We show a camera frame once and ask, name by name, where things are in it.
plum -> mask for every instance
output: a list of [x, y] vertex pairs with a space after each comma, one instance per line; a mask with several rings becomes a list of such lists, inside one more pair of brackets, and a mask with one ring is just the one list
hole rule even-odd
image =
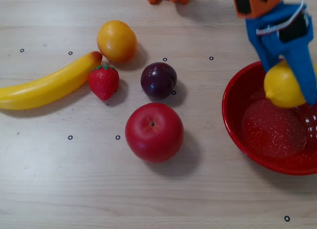
[[147, 66], [141, 75], [141, 86], [151, 99], [163, 99], [173, 91], [177, 74], [170, 65], [155, 62]]

cable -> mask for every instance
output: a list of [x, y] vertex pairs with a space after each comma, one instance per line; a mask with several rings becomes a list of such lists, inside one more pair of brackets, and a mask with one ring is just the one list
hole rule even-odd
[[268, 27], [266, 29], [262, 29], [262, 30], [257, 29], [257, 35], [259, 35], [259, 36], [260, 35], [267, 35], [267, 34], [270, 34], [270, 33], [273, 33], [273, 32], [276, 32], [276, 31], [279, 31], [281, 29], [286, 28], [299, 15], [299, 13], [302, 11], [303, 7], [304, 7], [304, 0], [302, 0], [301, 5], [297, 9], [297, 11], [287, 21], [285, 21], [284, 23], [281, 23], [279, 25]]

table surface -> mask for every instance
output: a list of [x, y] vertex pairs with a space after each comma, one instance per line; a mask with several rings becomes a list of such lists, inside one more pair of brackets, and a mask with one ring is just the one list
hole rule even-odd
[[[306, 1], [316, 23], [316, 0]], [[224, 127], [227, 83], [258, 60], [233, 0], [0, 0], [0, 87], [98, 50], [97, 32], [112, 19], [131, 26], [139, 50], [116, 65], [120, 88], [107, 104], [85, 84], [41, 108], [0, 111], [0, 228], [316, 228], [316, 176], [258, 166]], [[315, 58], [316, 42], [311, 52]], [[124, 127], [150, 102], [143, 69], [165, 57], [179, 83], [163, 102], [182, 118], [185, 141], [172, 160], [153, 166], [130, 151]]]

yellow banana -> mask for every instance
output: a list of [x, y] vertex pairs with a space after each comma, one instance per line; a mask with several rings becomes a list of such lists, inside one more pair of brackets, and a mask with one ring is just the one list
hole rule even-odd
[[101, 64], [102, 58], [100, 52], [91, 52], [46, 77], [1, 88], [0, 108], [31, 109], [58, 100], [87, 82], [89, 74]]

lemon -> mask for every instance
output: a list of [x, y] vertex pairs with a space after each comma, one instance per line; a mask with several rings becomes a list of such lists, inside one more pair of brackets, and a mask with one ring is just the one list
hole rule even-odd
[[266, 97], [280, 108], [293, 108], [306, 103], [296, 77], [285, 60], [272, 67], [265, 76]]

